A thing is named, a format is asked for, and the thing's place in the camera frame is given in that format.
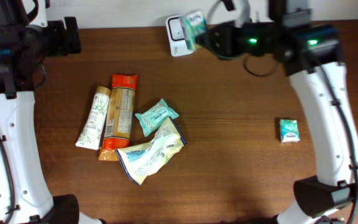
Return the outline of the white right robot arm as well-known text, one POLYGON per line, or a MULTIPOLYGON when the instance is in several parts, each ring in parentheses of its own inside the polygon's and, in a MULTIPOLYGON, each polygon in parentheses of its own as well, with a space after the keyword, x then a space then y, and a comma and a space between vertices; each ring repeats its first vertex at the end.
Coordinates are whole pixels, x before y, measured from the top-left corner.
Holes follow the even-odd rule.
POLYGON ((314 26, 308 1, 268 3, 269 22, 243 15, 196 36, 221 60, 272 54, 284 66, 302 105, 316 158, 316 175, 297 180, 295 201, 270 223, 329 223, 330 214, 358 207, 358 134, 349 104, 346 65, 337 29, 314 26))

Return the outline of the cream blue snack bag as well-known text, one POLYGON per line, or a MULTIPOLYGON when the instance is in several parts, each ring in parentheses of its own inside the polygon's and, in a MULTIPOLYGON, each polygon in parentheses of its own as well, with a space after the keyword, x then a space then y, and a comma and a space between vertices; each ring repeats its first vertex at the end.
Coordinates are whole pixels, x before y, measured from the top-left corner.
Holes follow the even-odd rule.
POLYGON ((116 155, 127 177, 137 185, 141 185, 148 176, 157 173, 184 146, 186 141, 178 126, 172 118, 167 118, 151 141, 116 149, 116 155))

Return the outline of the white bamboo print tube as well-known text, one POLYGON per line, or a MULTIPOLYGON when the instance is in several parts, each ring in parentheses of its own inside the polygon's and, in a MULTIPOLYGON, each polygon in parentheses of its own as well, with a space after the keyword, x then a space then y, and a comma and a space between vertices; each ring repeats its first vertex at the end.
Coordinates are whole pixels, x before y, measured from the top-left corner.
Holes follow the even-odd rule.
POLYGON ((111 90, 98 86, 88 119, 75 143, 76 147, 98 150, 109 106, 111 90))

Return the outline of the teal Kleenex tissue pack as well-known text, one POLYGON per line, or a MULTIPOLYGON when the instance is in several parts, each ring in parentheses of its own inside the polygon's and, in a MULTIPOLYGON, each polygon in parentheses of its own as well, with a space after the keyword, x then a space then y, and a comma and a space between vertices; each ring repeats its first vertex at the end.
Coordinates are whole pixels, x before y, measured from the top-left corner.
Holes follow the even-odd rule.
POLYGON ((281 119, 279 127, 281 143, 298 142, 300 140, 297 120, 281 119))

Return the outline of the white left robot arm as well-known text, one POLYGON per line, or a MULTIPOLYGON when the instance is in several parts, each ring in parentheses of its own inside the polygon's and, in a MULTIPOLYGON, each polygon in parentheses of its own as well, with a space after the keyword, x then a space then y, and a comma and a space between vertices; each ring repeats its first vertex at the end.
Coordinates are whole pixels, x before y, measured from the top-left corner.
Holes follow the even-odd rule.
POLYGON ((0 0, 0 223, 94 223, 74 195, 51 195, 40 164, 33 75, 81 52, 76 19, 48 20, 49 5, 0 0))

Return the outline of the teal wet wipes pack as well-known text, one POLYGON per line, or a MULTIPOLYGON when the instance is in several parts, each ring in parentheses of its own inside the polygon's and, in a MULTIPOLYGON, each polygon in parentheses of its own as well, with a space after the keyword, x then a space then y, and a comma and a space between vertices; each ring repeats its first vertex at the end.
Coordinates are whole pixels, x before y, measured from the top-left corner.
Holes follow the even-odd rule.
POLYGON ((156 105, 144 113, 136 113, 145 137, 157 130, 168 118, 176 119, 179 114, 167 105, 164 99, 161 99, 156 105))

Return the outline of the orange spaghetti packet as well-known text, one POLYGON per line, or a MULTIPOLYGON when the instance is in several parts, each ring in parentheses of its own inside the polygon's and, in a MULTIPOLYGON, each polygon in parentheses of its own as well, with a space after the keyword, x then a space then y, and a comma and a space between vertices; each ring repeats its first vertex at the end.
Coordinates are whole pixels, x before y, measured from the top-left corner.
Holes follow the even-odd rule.
POLYGON ((138 75, 113 74, 103 143, 98 159, 117 161, 116 149, 129 147, 138 75))

